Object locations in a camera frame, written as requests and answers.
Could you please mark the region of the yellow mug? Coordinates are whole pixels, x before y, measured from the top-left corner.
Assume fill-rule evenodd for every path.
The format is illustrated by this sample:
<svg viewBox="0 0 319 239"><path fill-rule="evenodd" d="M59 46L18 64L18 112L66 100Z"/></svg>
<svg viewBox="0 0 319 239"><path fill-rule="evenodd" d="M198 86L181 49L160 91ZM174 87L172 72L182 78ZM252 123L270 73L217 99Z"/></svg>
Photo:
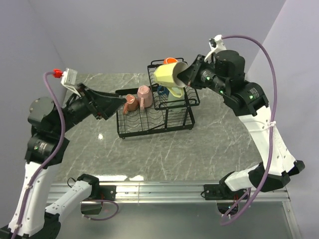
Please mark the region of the yellow mug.
<svg viewBox="0 0 319 239"><path fill-rule="evenodd" d="M159 85L166 87L174 97L181 98L184 96L183 88L186 87L186 84L177 75L187 68L188 65L184 62L160 65L154 72L154 80Z"/></svg>

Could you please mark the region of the light pink mug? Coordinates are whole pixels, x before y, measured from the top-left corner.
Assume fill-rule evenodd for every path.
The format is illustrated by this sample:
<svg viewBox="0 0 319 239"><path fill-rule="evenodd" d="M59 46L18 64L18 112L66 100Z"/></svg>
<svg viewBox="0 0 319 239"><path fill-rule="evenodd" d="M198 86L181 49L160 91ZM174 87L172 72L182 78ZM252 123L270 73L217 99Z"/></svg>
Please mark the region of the light pink mug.
<svg viewBox="0 0 319 239"><path fill-rule="evenodd" d="M146 85L140 86L137 92L140 110L148 108L153 103L152 92Z"/></svg>

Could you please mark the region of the orange mug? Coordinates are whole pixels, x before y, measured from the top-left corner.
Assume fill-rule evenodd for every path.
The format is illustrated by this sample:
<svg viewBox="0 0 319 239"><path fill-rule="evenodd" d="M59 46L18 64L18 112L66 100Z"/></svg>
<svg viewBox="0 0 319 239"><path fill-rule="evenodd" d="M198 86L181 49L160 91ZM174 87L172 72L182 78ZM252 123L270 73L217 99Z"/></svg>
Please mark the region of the orange mug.
<svg viewBox="0 0 319 239"><path fill-rule="evenodd" d="M176 63L176 62L178 62L178 60L173 58L173 57L167 57L163 61L164 64L172 64L172 63Z"/></svg>

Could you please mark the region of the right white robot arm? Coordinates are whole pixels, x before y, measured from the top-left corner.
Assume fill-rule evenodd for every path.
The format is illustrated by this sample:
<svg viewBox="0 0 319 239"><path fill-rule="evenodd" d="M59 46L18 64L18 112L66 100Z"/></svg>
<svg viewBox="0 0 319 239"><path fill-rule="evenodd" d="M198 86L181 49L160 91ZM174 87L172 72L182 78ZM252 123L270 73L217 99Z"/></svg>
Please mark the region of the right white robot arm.
<svg viewBox="0 0 319 239"><path fill-rule="evenodd" d="M223 50L204 61L198 55L194 62L177 74L177 78L194 89L209 88L223 97L244 124L253 139L262 162L246 170L234 171L219 181L219 192L225 199L238 190L261 187L262 192L284 188L290 177L299 174L305 164L296 160L271 118L274 108L257 83L245 80L245 59L234 50Z"/></svg>

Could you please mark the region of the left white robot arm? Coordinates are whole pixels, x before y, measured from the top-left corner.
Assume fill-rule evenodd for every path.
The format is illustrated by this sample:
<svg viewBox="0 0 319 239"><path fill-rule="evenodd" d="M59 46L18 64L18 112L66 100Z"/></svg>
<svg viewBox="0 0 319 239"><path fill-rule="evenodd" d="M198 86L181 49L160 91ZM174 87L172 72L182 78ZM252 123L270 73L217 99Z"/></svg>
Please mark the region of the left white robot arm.
<svg viewBox="0 0 319 239"><path fill-rule="evenodd" d="M69 144L65 133L88 116L109 119L125 103L117 94L76 86L73 100L61 108L41 97L30 105L31 138L25 155L25 176L11 222L0 231L3 239L54 239L62 222L82 201L101 198L97 177L83 174L52 205L47 205L51 184Z"/></svg>

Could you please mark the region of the blue mug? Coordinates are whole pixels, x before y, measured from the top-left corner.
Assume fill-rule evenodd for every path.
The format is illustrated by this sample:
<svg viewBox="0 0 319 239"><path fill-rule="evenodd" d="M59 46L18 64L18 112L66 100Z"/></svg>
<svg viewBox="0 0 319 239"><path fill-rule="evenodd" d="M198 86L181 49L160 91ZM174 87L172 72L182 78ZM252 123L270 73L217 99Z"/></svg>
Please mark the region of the blue mug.
<svg viewBox="0 0 319 239"><path fill-rule="evenodd" d="M158 94L159 96L168 96L168 95L169 95L169 90L168 90L167 87L164 87L164 86L159 85L159 86L157 87L157 94Z"/></svg>

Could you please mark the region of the coral pink mug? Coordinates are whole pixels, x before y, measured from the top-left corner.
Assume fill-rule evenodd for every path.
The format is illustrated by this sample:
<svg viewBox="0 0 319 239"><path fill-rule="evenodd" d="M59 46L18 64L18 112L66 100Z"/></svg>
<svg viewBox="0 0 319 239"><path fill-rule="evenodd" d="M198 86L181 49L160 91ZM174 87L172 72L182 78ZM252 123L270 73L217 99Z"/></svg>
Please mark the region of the coral pink mug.
<svg viewBox="0 0 319 239"><path fill-rule="evenodd" d="M135 96L131 94L127 94L125 96L126 103L124 104L123 114L127 114L128 112L133 112L137 110L139 103Z"/></svg>

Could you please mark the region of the green cup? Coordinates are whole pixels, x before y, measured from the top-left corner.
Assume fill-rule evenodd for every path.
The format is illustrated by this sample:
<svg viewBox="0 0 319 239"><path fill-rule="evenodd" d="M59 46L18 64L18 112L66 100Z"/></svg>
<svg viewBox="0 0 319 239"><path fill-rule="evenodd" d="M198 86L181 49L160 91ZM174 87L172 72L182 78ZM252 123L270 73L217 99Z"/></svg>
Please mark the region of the green cup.
<svg viewBox="0 0 319 239"><path fill-rule="evenodd" d="M169 94L167 99L167 107L171 112L178 113L184 108L184 96L175 97L172 93Z"/></svg>

